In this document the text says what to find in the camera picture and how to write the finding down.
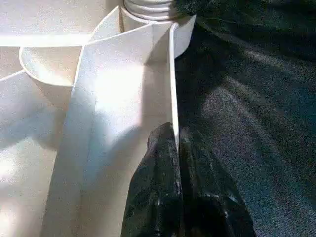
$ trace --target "ribbed cylinder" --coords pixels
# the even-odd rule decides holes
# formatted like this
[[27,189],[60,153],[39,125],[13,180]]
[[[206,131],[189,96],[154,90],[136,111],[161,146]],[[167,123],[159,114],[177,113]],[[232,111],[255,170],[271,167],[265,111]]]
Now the ribbed cylinder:
[[146,20],[171,20],[179,15],[174,0],[124,0],[124,4],[130,13]]

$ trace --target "white plastic compartment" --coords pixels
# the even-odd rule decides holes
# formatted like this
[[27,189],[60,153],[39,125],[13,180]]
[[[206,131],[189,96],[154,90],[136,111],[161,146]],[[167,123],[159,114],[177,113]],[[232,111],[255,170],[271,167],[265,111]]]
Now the white plastic compartment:
[[83,48],[41,236],[120,235],[150,131],[172,122],[178,141],[174,57],[194,20],[152,22]]
[[41,236],[119,236],[149,132],[169,121],[177,138],[173,64],[194,17],[150,22],[104,2],[91,6],[109,13],[89,16],[95,29],[74,15],[90,11],[84,0],[44,0],[36,13],[30,2],[20,26],[2,26],[0,45],[15,47],[0,47],[0,236],[40,236],[48,190]]

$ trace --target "shiny black material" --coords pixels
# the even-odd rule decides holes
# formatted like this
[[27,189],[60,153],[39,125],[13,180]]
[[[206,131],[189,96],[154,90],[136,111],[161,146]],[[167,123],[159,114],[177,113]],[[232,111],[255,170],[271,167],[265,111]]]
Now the shiny black material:
[[176,2],[198,14],[175,63],[180,125],[202,133],[257,236],[316,236],[316,1]]
[[234,181],[198,131],[182,129],[180,157],[186,236],[255,237]]
[[130,183],[121,237],[171,237],[182,214],[179,160],[172,125],[154,130]]

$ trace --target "white plastic panel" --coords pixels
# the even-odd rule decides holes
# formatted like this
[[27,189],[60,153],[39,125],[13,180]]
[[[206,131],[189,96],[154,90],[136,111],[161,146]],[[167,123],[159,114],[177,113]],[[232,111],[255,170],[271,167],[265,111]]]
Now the white plastic panel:
[[81,47],[21,48],[20,61],[34,79],[55,86],[73,86]]
[[25,71],[0,79],[0,236],[40,236],[64,116]]

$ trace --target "white plastic divider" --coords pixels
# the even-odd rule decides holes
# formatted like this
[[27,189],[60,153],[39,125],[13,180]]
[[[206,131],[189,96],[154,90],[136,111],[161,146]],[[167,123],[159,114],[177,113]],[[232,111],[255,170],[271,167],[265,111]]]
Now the white plastic divider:
[[18,48],[0,55],[0,236],[38,237],[65,112],[22,70]]
[[[94,29],[89,43],[106,39],[148,24],[127,10],[115,7]],[[35,80],[52,86],[72,87],[82,46],[20,48],[23,69]]]
[[[83,48],[42,237],[119,236],[150,131],[172,122],[178,143],[174,55],[188,46],[194,19],[153,22]],[[178,29],[187,33],[174,37]]]
[[81,47],[21,48],[23,69],[34,79],[55,86],[72,87]]

